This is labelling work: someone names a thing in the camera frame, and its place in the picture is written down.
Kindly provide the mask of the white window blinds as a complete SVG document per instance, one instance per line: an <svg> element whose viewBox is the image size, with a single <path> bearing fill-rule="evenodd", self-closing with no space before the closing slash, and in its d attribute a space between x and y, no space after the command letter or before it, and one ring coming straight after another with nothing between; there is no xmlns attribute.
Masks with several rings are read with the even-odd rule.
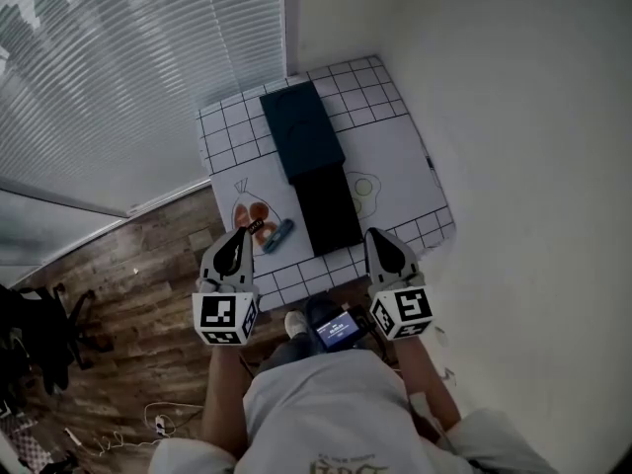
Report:
<svg viewBox="0 0 632 474"><path fill-rule="evenodd" d="M0 185L130 212L204 176L196 111L283 73L282 0L0 0Z"/></svg>

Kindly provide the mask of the checkered fabric item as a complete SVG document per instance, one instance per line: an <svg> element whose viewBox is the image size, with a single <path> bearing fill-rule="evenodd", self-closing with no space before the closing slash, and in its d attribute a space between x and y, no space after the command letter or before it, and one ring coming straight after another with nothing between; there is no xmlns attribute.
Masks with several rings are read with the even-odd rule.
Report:
<svg viewBox="0 0 632 474"><path fill-rule="evenodd" d="M0 431L13 445L19 462L34 474L39 474L50 462L51 456L33 436L31 428L35 424L25 415L7 416L0 419Z"/></svg>

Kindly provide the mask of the white grid-print tablecloth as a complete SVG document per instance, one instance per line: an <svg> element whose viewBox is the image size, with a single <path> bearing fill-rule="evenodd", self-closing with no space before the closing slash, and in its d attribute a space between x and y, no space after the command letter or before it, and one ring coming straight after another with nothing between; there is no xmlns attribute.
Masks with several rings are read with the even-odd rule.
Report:
<svg viewBox="0 0 632 474"><path fill-rule="evenodd" d="M314 255L261 106L263 95L305 81L314 84L342 145L362 228L387 230L417 255L439 246L455 230L423 141L379 58L323 66L212 104L196 112L195 122L224 226L234 228L252 206L269 224L287 218L294 223L275 252L254 249L255 283L265 311L365 273L361 245Z"/></svg>

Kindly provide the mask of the person's white shirt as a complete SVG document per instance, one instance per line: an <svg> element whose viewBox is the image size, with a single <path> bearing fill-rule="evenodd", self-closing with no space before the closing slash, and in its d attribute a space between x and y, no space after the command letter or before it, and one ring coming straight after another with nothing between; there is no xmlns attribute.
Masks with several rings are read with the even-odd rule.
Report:
<svg viewBox="0 0 632 474"><path fill-rule="evenodd" d="M404 383L365 350L268 370L244 397L241 458L205 441L165 439L149 474L555 474L507 417L482 409L438 443L414 425Z"/></svg>

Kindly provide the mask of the dark teal rectangular box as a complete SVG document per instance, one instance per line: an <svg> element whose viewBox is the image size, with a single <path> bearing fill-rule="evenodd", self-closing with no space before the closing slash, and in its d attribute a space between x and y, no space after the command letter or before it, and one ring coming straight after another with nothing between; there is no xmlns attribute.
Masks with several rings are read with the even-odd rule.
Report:
<svg viewBox="0 0 632 474"><path fill-rule="evenodd" d="M260 98L287 181L295 189L316 257L362 241L336 132L312 82Z"/></svg>

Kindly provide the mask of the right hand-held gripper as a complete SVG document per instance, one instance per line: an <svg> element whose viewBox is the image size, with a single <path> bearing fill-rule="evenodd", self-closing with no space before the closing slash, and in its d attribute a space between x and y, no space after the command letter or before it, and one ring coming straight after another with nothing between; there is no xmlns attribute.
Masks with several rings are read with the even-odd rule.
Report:
<svg viewBox="0 0 632 474"><path fill-rule="evenodd" d="M369 293L396 289L376 292L369 308L384 337L399 340L423 334L434 315L415 252L392 233L368 228L364 256L371 279Z"/></svg>

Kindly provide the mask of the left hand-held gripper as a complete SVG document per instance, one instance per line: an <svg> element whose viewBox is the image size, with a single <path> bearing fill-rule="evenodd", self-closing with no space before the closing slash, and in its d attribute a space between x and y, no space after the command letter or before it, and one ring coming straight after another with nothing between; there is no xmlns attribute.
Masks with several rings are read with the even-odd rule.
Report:
<svg viewBox="0 0 632 474"><path fill-rule="evenodd" d="M195 331L207 345L248 344L259 313L259 291L250 286L253 272L252 236L246 227L223 234L204 251L192 301Z"/></svg>

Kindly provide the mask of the small blue cylindrical object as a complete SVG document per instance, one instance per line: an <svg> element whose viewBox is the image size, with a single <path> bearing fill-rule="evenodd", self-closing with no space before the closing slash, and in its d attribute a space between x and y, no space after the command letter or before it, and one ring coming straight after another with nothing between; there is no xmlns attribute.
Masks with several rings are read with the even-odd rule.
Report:
<svg viewBox="0 0 632 474"><path fill-rule="evenodd" d="M263 245L263 252L265 254L271 254L275 252L293 231L293 228L293 221L289 218L284 219L277 227L277 229L273 232L273 234L266 240L265 244Z"/></svg>

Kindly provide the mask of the person's right forearm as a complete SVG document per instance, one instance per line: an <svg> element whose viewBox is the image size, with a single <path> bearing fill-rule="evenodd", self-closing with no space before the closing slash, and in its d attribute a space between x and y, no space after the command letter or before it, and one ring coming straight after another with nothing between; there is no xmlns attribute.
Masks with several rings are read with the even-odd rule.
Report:
<svg viewBox="0 0 632 474"><path fill-rule="evenodd" d="M461 416L421 339L399 339L393 342L393 346L407 394L423 393L433 416L442 429L448 432L459 423Z"/></svg>

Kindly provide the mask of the person's jeans leg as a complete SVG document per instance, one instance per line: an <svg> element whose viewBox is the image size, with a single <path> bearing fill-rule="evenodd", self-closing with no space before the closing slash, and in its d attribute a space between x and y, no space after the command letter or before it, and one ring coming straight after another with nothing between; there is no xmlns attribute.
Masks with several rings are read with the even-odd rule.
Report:
<svg viewBox="0 0 632 474"><path fill-rule="evenodd" d="M299 333L276 347L273 353L260 364L257 374L260 375L267 370L314 356L317 352L318 347L313 338L307 333Z"/></svg>

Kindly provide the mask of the small black screen device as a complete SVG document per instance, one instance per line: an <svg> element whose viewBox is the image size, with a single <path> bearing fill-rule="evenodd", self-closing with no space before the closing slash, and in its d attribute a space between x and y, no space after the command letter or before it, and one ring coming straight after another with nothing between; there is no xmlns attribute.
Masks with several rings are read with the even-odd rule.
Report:
<svg viewBox="0 0 632 474"><path fill-rule="evenodd" d="M308 319L317 348L323 353L337 353L352 349L366 335L355 316L339 309Z"/></svg>

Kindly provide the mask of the person's white shoe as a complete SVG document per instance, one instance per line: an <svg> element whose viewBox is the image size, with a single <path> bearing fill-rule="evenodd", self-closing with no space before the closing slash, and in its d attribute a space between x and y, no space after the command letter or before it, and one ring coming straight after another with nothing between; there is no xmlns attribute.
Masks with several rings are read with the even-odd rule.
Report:
<svg viewBox="0 0 632 474"><path fill-rule="evenodd" d="M308 324L304 314L299 310L291 310L284 316L284 328L290 339L308 333Z"/></svg>

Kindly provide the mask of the black office chair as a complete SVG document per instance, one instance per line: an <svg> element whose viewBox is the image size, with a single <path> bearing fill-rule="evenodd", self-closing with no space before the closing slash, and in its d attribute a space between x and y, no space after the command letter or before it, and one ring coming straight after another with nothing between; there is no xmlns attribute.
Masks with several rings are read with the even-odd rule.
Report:
<svg viewBox="0 0 632 474"><path fill-rule="evenodd" d="M39 366L44 389L51 395L55 389L65 390L69 384L68 366L76 362L82 370L92 366L83 360L79 344L105 353L111 345L100 346L85 336L78 319L83 304L96 298L92 289L80 295L67 313L59 294L63 284L52 290L44 287L15 290L0 284L0 327L21 331L22 344L32 361Z"/></svg>

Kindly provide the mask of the person's left forearm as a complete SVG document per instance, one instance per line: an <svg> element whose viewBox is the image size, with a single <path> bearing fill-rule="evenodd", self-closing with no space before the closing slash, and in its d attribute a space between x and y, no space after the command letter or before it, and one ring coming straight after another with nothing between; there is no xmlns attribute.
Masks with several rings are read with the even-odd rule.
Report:
<svg viewBox="0 0 632 474"><path fill-rule="evenodd" d="M199 437L236 459L240 459L248 447L243 396L249 381L236 347L213 348Z"/></svg>

